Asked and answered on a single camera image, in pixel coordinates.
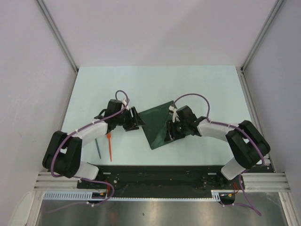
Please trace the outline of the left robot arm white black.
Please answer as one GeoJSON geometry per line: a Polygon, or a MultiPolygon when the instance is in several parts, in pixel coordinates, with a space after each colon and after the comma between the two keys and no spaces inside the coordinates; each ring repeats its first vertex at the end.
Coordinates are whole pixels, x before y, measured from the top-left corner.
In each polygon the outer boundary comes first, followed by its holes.
{"type": "Polygon", "coordinates": [[[126,100],[111,99],[105,109],[88,125],[71,133],[56,131],[49,142],[42,166],[53,177],[86,178],[93,188],[103,185],[104,177],[99,168],[81,160],[82,148],[98,137],[105,136],[117,126],[125,131],[139,129],[145,122],[135,107],[129,108],[126,100]]]}

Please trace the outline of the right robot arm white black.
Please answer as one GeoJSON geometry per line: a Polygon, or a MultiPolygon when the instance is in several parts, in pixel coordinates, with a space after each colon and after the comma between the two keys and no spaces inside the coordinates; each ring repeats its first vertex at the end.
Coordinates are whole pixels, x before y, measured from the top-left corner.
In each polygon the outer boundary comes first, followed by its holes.
{"type": "Polygon", "coordinates": [[[186,136],[212,137],[229,144],[233,158],[222,167],[217,184],[228,189],[234,178],[251,169],[270,152],[270,145],[250,121],[239,124],[226,124],[210,121],[206,117],[197,118],[188,106],[175,108],[168,112],[172,119],[166,122],[165,141],[179,140],[186,136]]]}

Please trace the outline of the dark green cloth napkin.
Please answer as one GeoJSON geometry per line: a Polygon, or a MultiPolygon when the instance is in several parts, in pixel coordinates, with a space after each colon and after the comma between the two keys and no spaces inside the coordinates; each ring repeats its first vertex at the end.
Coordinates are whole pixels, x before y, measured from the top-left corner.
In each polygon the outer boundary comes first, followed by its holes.
{"type": "Polygon", "coordinates": [[[173,104],[174,101],[172,100],[139,113],[146,123],[142,128],[152,150],[174,142],[166,141],[166,122],[172,120],[172,115],[168,109],[173,104]]]}

